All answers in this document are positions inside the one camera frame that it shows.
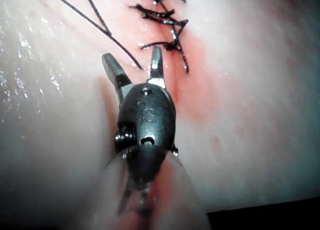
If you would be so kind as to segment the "right arm needle driver jaw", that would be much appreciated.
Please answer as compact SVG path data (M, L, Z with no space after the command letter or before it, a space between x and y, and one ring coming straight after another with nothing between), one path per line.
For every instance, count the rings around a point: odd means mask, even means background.
M119 104L121 105L134 85L112 54L103 54L101 60L108 79L114 85Z
M146 82L158 85L163 89L166 88L162 50L158 46L154 46L152 49L149 78L146 80Z

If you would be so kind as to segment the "right arm needle driver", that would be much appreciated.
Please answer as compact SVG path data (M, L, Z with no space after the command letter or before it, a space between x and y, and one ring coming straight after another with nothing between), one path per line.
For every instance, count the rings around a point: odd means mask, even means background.
M168 91L150 83L133 85L119 108L115 151L147 144L177 155L175 133L176 109Z

